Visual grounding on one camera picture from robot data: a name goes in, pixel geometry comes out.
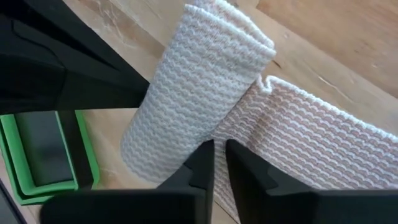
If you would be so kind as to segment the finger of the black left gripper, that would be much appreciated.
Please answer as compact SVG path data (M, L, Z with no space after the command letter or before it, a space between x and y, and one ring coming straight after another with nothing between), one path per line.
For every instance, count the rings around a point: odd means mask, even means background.
M62 0L0 0L0 14L21 21L67 46L121 72L137 93L149 82L87 26Z
M0 114L137 108L145 93L146 81L140 75L93 60L0 56Z

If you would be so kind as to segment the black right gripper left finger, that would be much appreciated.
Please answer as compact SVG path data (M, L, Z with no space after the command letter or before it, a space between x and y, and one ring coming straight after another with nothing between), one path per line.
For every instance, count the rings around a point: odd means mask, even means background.
M203 142L155 189L79 190L54 196L41 224L210 224L215 145Z

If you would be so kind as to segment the green black square tray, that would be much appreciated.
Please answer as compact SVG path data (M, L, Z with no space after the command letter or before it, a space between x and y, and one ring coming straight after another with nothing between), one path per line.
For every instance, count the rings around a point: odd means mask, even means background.
M39 111L0 116L0 149L20 205L92 189L100 169L81 111Z

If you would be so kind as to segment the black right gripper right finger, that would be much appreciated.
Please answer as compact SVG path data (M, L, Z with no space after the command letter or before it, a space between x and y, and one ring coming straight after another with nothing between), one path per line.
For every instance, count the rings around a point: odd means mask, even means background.
M317 190L226 142L241 224L398 224L398 190Z

